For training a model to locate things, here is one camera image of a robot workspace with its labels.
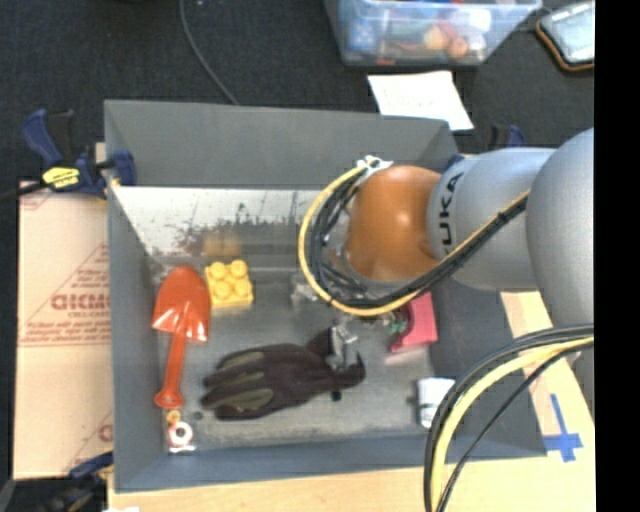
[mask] yellow lego brick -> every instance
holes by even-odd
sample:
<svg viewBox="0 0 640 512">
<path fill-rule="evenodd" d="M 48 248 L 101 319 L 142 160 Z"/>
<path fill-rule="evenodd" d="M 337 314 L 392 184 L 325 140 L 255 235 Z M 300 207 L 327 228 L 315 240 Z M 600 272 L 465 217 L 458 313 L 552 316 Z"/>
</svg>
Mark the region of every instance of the yellow lego brick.
<svg viewBox="0 0 640 512">
<path fill-rule="evenodd" d="M 248 306 L 253 302 L 253 285 L 245 261 L 225 264 L 215 261 L 205 269 L 212 308 Z"/>
</svg>

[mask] small white ring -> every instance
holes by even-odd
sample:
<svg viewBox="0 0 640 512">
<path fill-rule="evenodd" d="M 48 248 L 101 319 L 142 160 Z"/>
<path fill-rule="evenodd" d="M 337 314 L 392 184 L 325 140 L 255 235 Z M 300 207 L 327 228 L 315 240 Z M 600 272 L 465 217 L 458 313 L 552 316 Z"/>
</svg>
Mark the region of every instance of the small white ring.
<svg viewBox="0 0 640 512">
<path fill-rule="evenodd" d="M 178 421 L 170 425 L 168 431 L 171 446 L 187 446 L 193 439 L 193 429 L 184 421 Z"/>
</svg>

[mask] orange toy shovel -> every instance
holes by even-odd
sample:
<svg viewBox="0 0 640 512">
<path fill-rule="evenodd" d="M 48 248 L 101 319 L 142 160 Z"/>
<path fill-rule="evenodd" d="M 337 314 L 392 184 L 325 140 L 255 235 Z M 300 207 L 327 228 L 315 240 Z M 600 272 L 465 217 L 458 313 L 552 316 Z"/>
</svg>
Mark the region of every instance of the orange toy shovel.
<svg viewBox="0 0 640 512">
<path fill-rule="evenodd" d="M 172 270 L 160 286 L 152 320 L 154 329 L 173 334 L 164 385 L 154 397 L 158 407 L 174 409 L 184 404 L 179 387 L 187 338 L 207 341 L 209 318 L 209 292 L 200 275 L 189 265 Z"/>
</svg>

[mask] work glove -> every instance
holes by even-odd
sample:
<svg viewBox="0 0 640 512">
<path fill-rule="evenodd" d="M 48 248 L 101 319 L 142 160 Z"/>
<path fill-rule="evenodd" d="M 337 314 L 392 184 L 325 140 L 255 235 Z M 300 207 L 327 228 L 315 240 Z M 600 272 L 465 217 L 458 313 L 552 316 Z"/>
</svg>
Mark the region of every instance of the work glove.
<svg viewBox="0 0 640 512">
<path fill-rule="evenodd" d="M 328 330 L 306 347 L 282 343 L 229 354 L 204 379 L 208 392 L 200 403 L 221 420 L 253 419 L 362 382 L 359 355 L 357 363 L 334 369 L 326 362 L 331 354 Z"/>
</svg>

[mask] blue tape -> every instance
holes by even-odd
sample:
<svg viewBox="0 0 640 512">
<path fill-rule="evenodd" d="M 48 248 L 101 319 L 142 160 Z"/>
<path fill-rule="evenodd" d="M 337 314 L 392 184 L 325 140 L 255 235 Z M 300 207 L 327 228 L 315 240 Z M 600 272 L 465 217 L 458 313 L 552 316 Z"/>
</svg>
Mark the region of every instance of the blue tape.
<svg viewBox="0 0 640 512">
<path fill-rule="evenodd" d="M 574 450 L 583 447 L 582 441 L 578 434 L 570 434 L 567 432 L 567 426 L 564 423 L 564 418 L 560 411 L 560 403 L 554 393 L 551 394 L 551 403 L 553 404 L 553 410 L 560 424 L 560 434 L 543 436 L 542 441 L 547 451 L 558 450 L 563 462 L 573 462 L 576 460 Z"/>
</svg>

